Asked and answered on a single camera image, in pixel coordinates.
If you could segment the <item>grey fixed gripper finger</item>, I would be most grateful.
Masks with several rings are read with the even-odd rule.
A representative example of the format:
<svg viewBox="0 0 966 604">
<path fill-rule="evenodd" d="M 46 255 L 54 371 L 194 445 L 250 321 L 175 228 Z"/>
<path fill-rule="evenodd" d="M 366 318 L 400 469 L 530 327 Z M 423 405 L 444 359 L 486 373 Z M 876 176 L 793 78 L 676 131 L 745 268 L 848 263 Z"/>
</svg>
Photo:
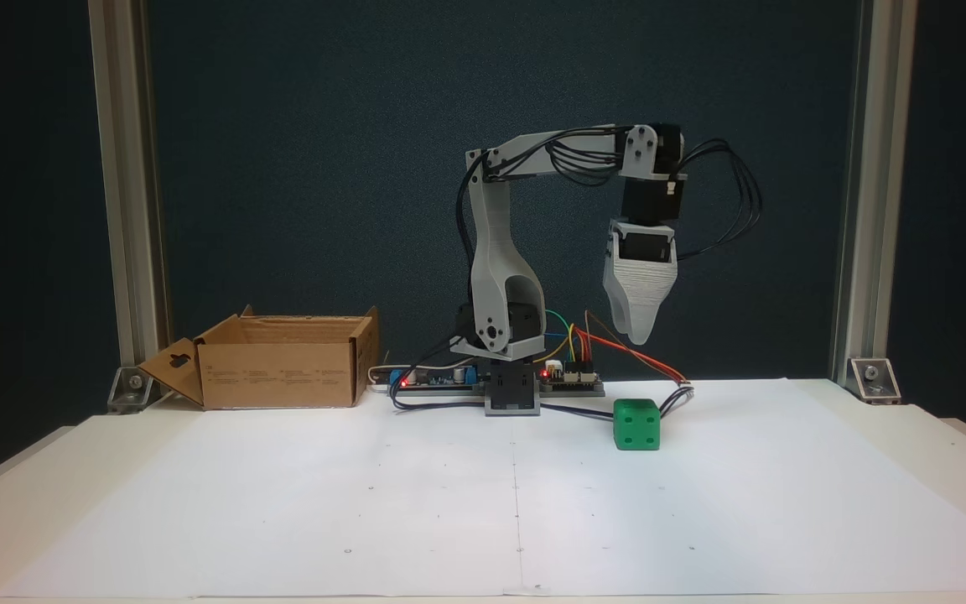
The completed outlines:
<svg viewBox="0 0 966 604">
<path fill-rule="evenodd" d="M 647 343 L 677 278 L 676 263 L 606 263 L 603 288 L 617 331 L 633 344 Z"/>
</svg>

